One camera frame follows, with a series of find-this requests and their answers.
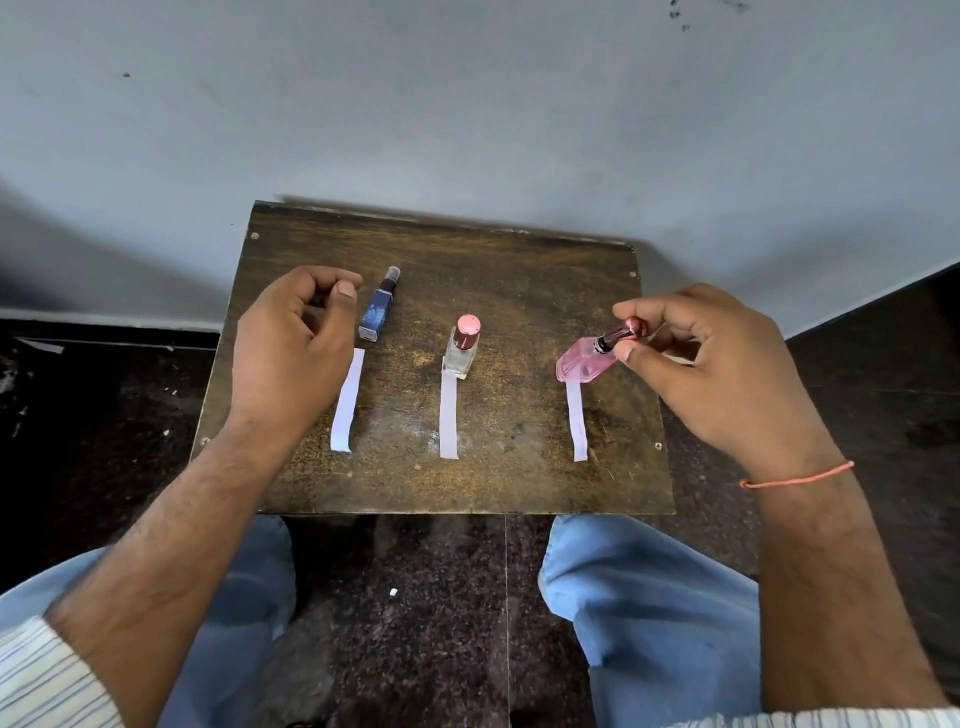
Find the person's left hand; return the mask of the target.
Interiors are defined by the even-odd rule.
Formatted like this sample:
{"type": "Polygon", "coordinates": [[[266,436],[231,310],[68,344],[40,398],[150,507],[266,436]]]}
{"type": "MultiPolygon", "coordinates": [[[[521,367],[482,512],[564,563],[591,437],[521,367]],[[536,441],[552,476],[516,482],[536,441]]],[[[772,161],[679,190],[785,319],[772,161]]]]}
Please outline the person's left hand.
{"type": "Polygon", "coordinates": [[[352,359],[311,353],[325,310],[317,288],[358,273],[298,266],[270,283],[237,323],[223,431],[257,450],[290,450],[336,400],[352,359]]]}

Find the person's right hand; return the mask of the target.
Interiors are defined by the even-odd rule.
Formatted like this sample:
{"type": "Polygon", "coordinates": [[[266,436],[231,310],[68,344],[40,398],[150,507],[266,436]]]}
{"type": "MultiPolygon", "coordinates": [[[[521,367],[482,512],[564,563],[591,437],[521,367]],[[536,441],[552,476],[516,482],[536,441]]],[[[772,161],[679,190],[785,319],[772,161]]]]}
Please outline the person's right hand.
{"type": "Polygon", "coordinates": [[[853,474],[770,317],[705,283],[624,300],[612,312],[619,320],[643,320],[649,334],[666,322],[702,340],[702,346],[652,346],[696,371],[686,392],[660,398],[694,435],[737,462],[747,476],[743,488],[799,487],[853,474]]]}

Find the person's right forearm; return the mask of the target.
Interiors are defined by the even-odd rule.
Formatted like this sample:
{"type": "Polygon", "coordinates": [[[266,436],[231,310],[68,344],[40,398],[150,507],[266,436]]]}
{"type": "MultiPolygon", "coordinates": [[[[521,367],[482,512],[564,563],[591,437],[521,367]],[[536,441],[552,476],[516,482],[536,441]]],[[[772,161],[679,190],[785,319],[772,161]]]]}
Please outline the person's right forearm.
{"type": "Polygon", "coordinates": [[[767,713],[952,706],[857,477],[751,490],[767,713]]]}

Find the person's left forearm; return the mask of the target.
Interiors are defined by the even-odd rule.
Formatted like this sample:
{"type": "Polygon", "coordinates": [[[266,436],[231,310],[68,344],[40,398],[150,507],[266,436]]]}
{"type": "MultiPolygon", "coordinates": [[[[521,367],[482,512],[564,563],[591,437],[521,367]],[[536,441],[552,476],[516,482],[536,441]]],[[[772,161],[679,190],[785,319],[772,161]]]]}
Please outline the person's left forearm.
{"type": "Polygon", "coordinates": [[[230,418],[45,613],[125,728],[156,728],[266,488],[308,430],[230,418]]]}

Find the blue perfume spray bottle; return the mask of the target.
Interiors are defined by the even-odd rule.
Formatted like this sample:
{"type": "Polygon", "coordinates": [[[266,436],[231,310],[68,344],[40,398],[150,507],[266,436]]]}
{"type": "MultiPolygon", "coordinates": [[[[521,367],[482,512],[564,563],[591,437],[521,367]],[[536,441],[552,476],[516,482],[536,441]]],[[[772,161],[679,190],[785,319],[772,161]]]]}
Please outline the blue perfume spray bottle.
{"type": "Polygon", "coordinates": [[[393,305],[401,274],[402,271],[399,267],[390,266],[379,286],[374,290],[358,325],[358,337],[360,339],[371,343],[378,341],[393,305]]]}

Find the white paper strip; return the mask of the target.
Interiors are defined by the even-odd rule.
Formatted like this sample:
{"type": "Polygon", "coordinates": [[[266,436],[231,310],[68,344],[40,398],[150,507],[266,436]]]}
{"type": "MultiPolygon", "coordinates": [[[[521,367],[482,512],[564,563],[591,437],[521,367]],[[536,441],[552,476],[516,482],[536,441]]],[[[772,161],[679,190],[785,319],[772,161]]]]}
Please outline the white paper strip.
{"type": "Polygon", "coordinates": [[[582,385],[578,381],[565,383],[568,406],[569,431],[573,446],[573,461],[586,462],[589,459],[589,442],[584,418],[582,385]]]}
{"type": "Polygon", "coordinates": [[[458,452],[458,377],[454,372],[442,369],[438,414],[438,452],[440,458],[456,460],[458,452]]]}
{"type": "Polygon", "coordinates": [[[354,347],[349,370],[338,396],[329,438],[330,450],[335,453],[349,454],[352,451],[350,446],[351,428],[365,355],[365,349],[354,347]]]}

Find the clear perfume bottle pink cap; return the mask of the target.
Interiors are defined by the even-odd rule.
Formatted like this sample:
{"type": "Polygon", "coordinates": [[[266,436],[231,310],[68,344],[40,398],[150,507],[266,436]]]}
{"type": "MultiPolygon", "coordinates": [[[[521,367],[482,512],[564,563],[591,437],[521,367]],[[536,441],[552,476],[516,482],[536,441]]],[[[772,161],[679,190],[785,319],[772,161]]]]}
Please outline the clear perfume bottle pink cap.
{"type": "Polygon", "coordinates": [[[474,314],[463,314],[451,328],[441,370],[459,381],[469,375],[478,351],[482,324],[474,314]]]}

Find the small dark wooden table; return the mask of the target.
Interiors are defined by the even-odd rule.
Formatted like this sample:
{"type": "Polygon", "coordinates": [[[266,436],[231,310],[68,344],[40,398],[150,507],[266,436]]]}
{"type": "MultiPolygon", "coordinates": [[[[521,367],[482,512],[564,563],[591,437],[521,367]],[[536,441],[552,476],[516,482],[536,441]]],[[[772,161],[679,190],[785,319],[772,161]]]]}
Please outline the small dark wooden table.
{"type": "Polygon", "coordinates": [[[671,515],[661,404],[619,363],[582,385],[588,459],[573,461],[555,363],[602,334],[612,305],[639,297],[633,250],[611,238],[348,207],[258,200],[252,207],[198,428],[195,458],[222,429],[237,319],[290,269],[318,263],[364,279],[368,305],[401,276],[366,349],[351,452],[330,449],[333,409],[303,439],[261,510],[312,514],[671,515]],[[458,318],[481,322],[458,380],[456,460],[439,453],[441,372],[458,318]]]}

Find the person's right leg blue jeans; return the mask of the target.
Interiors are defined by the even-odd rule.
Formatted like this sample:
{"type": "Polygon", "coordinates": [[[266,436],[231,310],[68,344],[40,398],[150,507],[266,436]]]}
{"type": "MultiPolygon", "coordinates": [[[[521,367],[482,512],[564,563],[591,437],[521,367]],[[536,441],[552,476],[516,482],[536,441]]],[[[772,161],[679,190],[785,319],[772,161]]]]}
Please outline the person's right leg blue jeans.
{"type": "Polygon", "coordinates": [[[598,728],[763,712],[759,587],[630,516],[557,516],[537,584],[573,625],[598,728]]]}

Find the person's leg blue jeans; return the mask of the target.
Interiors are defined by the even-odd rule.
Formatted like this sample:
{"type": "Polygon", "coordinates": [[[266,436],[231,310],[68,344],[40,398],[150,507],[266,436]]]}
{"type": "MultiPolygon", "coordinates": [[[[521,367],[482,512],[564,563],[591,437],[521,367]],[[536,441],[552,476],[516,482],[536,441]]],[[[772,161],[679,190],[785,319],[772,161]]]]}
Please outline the person's leg blue jeans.
{"type": "MultiPolygon", "coordinates": [[[[85,552],[0,595],[0,634],[42,617],[106,552],[85,552]]],[[[240,728],[255,705],[262,662],[296,605],[289,530],[256,516],[198,629],[157,728],[240,728]]]]}
{"type": "Polygon", "coordinates": [[[598,728],[763,712],[759,587],[630,516],[557,516],[537,584],[573,625],[598,728]]]}

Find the person's left leg blue jeans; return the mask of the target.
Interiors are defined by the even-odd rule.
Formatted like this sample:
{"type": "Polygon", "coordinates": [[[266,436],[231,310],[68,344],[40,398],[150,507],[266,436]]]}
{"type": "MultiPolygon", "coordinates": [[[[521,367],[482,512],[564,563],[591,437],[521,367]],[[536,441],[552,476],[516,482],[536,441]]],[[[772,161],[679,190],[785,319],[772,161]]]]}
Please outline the person's left leg blue jeans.
{"type": "MultiPolygon", "coordinates": [[[[85,552],[0,595],[0,634],[42,617],[106,552],[85,552]]],[[[289,530],[256,516],[198,629],[157,728],[240,728],[255,705],[262,662],[296,605],[289,530]]]]}

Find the striped white right shirt sleeve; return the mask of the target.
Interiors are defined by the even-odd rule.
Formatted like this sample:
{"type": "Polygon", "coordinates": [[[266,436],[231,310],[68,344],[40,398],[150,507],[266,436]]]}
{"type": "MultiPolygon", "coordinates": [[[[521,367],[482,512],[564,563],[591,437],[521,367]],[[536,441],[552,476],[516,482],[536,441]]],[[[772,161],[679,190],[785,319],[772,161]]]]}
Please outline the striped white right shirt sleeve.
{"type": "Polygon", "coordinates": [[[663,728],[960,728],[960,708],[821,709],[727,718],[721,714],[663,728]]]}

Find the striped white shirt sleeve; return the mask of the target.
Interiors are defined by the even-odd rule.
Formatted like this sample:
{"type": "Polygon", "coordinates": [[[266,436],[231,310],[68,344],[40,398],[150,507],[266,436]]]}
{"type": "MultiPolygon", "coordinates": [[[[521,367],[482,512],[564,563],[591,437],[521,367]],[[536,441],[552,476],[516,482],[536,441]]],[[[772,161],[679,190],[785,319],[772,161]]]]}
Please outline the striped white shirt sleeve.
{"type": "Polygon", "coordinates": [[[0,634],[0,728],[125,728],[91,667],[41,616],[0,634]]]}
{"type": "Polygon", "coordinates": [[[821,709],[727,718],[721,714],[663,728],[960,728],[960,708],[821,709]]]}

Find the striped white left shirt sleeve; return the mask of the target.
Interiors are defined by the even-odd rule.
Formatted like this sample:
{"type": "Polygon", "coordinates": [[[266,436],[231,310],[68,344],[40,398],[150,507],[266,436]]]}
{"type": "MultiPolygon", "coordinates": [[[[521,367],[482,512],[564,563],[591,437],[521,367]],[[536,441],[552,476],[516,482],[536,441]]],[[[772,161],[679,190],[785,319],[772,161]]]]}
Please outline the striped white left shirt sleeve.
{"type": "Polygon", "coordinates": [[[91,667],[41,616],[0,634],[0,728],[125,728],[91,667]]]}

